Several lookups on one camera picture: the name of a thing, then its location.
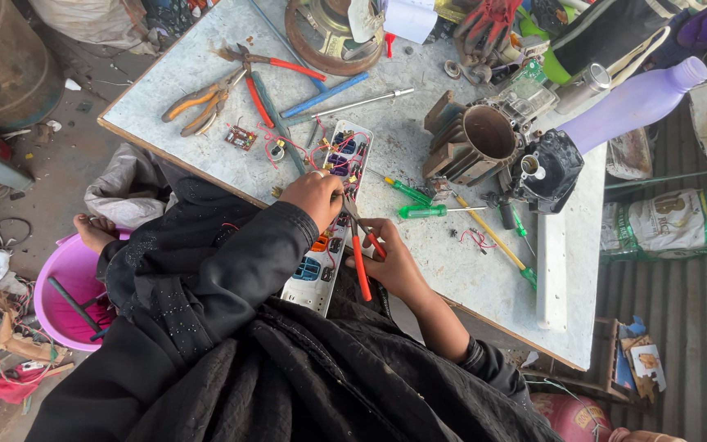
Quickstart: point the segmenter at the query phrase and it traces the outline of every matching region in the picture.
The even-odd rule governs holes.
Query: screwdriver
[[[528,245],[528,250],[531,251],[531,254],[534,255],[534,258],[536,257],[536,254],[534,252],[534,248],[531,247],[531,243],[528,241],[528,237],[526,236],[528,233],[525,232],[525,227],[522,226],[522,223],[520,223],[520,217],[517,216],[517,211],[515,210],[515,206],[511,207],[512,213],[515,214],[515,222],[517,223],[517,235],[521,236],[522,239],[525,240],[525,244]]]
[[[411,188],[410,186],[406,186],[405,184],[400,183],[396,179],[389,178],[388,176],[383,176],[372,169],[370,169],[370,172],[383,178],[383,181],[386,181],[390,186],[392,186],[392,189],[399,190],[400,193],[411,198],[412,200],[416,201],[417,203],[419,203],[422,206],[429,206],[433,202],[433,200],[429,196],[419,192],[416,189]]]
[[[488,206],[447,208],[446,205],[407,205],[398,211],[403,219],[429,218],[430,216],[446,216],[448,212],[461,212],[463,210],[484,210]]]
[[[463,199],[462,196],[459,196],[456,192],[453,192],[453,195],[459,205],[464,206],[463,208],[468,206],[468,203],[465,202],[465,199]],[[525,264],[522,263],[520,259],[518,259],[517,256],[515,256],[514,253],[509,250],[509,248],[504,244],[503,241],[500,240],[498,235],[496,235],[495,232],[493,232],[493,229],[491,229],[487,224],[485,224],[485,221],[482,219],[481,216],[477,215],[476,212],[467,209],[468,213],[471,215],[471,217],[479,223],[480,226],[487,232],[487,235],[490,235],[490,237],[493,239],[493,241],[496,242],[496,244],[500,247],[501,250],[504,251],[504,253],[509,256],[509,258],[515,263],[518,269],[520,269],[520,276],[523,276],[525,279],[528,280],[528,282],[531,283],[531,286],[534,287],[534,290],[536,290],[536,272],[534,269],[531,267],[526,267]]]

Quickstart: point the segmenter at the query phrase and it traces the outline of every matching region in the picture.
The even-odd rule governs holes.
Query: bare foot
[[[103,247],[119,237],[116,225],[104,216],[87,216],[79,213],[74,216],[72,223],[78,229],[81,241],[98,255],[102,253]]]

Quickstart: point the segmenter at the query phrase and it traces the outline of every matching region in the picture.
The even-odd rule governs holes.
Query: hand
[[[388,219],[362,219],[361,224],[372,229],[372,233],[381,239],[381,245],[387,252],[387,258],[382,259],[377,253],[374,259],[363,256],[365,273],[378,280],[394,296],[405,301],[410,307],[412,301],[428,293],[435,293],[427,286],[417,262],[403,244],[398,228]],[[370,240],[365,238],[362,247],[370,246]],[[346,266],[355,267],[353,256],[346,259]]]
[[[310,172],[300,176],[283,190],[280,201],[291,203],[305,211],[323,232],[342,209],[342,181],[329,171]]]
[[[509,35],[509,26],[515,19],[515,11],[520,0],[481,0],[463,22],[457,26],[453,37],[457,38],[468,31],[463,43],[463,52],[468,55],[478,52],[476,47],[483,43],[482,57],[496,49]]]

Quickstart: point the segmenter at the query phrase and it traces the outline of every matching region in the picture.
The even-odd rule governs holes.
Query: black sleeve
[[[471,337],[468,341],[468,357],[457,365],[526,409],[534,409],[525,379],[516,367],[506,363],[504,354],[498,348]]]
[[[203,261],[192,291],[176,275],[137,276],[133,298],[140,304],[114,320],[102,347],[45,398],[27,441],[124,440],[201,356],[183,352],[185,339],[172,328],[181,319],[168,320],[165,306],[179,299],[191,306],[182,318],[202,325],[201,335],[224,339],[280,289],[317,237],[315,222],[303,210],[278,202]]]

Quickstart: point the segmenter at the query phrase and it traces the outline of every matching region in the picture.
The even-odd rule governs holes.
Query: orange-handled pliers
[[[239,83],[244,75],[244,67],[238,68],[229,75],[222,77],[216,82],[202,89],[191,92],[182,98],[179,98],[167,111],[162,115],[162,122],[168,123],[184,112],[191,106],[207,103],[207,107],[182,129],[181,136],[188,137],[192,134],[201,135],[206,132],[217,116],[225,107],[225,100],[228,99],[233,86]]]
[[[266,109],[261,103],[261,98],[258,95],[258,91],[255,89],[255,82],[252,79],[252,63],[266,63],[272,66],[278,66],[279,68],[286,68],[290,69],[291,71],[297,71],[304,75],[309,75],[315,79],[319,79],[320,81],[326,81],[326,75],[315,72],[312,69],[304,68],[303,66],[299,65],[294,65],[293,63],[288,63],[287,61],[283,61],[277,58],[271,58],[270,56],[250,54],[250,50],[246,46],[241,45],[239,43],[237,43],[236,46],[239,48],[239,52],[231,50],[230,48],[227,52],[231,56],[231,58],[242,62],[242,66],[244,66],[244,70],[246,72],[244,74],[244,77],[247,79],[248,82],[250,96],[252,97],[253,103],[258,109],[258,112],[261,115],[261,119],[263,120],[264,124],[266,124],[266,126],[270,129],[274,128],[274,123],[272,122],[272,119],[269,117],[269,115],[266,113]]]
[[[361,286],[361,297],[364,300],[371,300],[372,295],[370,294],[370,285],[367,281],[367,274],[365,274],[365,259],[361,255],[361,244],[359,243],[359,230],[360,226],[362,231],[365,232],[365,237],[370,240],[373,247],[376,248],[376,252],[382,258],[387,258],[387,251],[383,249],[381,243],[376,238],[376,235],[372,233],[372,230],[368,226],[362,226],[359,223],[359,210],[356,207],[356,203],[351,201],[350,196],[345,196],[342,199],[342,210],[348,212],[351,217],[351,245],[353,245],[353,261],[356,263],[356,273],[359,277],[359,286]]]

